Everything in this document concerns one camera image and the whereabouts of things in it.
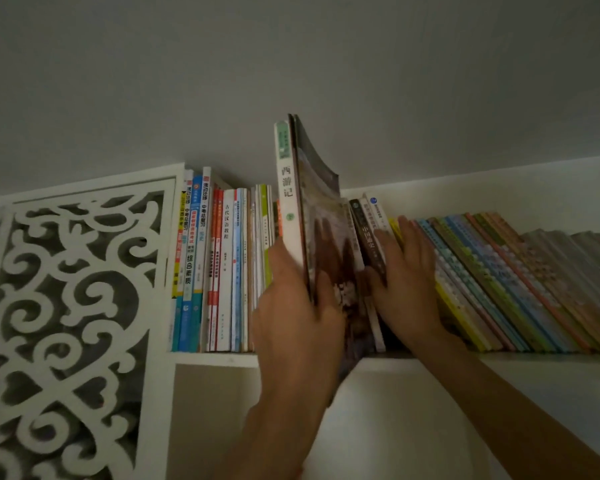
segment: green label on book spine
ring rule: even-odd
[[[286,121],[276,123],[278,132],[278,158],[289,158],[291,156],[291,143],[289,142],[289,126]]]

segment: dark brown book spine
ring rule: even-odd
[[[367,252],[369,265],[371,265],[371,267],[373,267],[384,279],[386,275],[386,266],[384,265],[384,260],[380,254],[380,249],[378,249],[376,238],[374,237],[371,227],[367,222],[367,218],[365,217],[365,212],[360,205],[360,201],[358,199],[350,200],[349,205],[351,206],[353,222],[356,225],[356,230],[360,236],[360,241]]]

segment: forearm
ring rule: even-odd
[[[311,449],[325,407],[313,401],[300,402],[291,396],[261,398],[249,411],[238,443],[214,478],[296,478]]]
[[[600,479],[600,456],[515,387],[439,334],[410,344],[514,480]]]

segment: person's left hand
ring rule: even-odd
[[[328,275],[317,277],[317,306],[282,239],[269,249],[272,284],[260,297],[251,332],[262,381],[261,401],[305,403],[324,413],[344,353],[344,316]]]

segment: row of books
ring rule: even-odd
[[[341,199],[338,176],[296,115],[274,130],[282,234],[312,297],[318,270],[334,282],[347,316],[344,377],[364,355],[400,348],[368,298],[361,271],[373,266],[385,276],[375,229],[399,242],[402,236],[377,197]],[[414,223],[435,249],[443,323],[471,348],[600,353],[600,234],[520,236],[495,212]]]
[[[185,170],[172,283],[173,352],[247,352],[249,319],[271,282],[277,203],[270,185],[232,189]]]

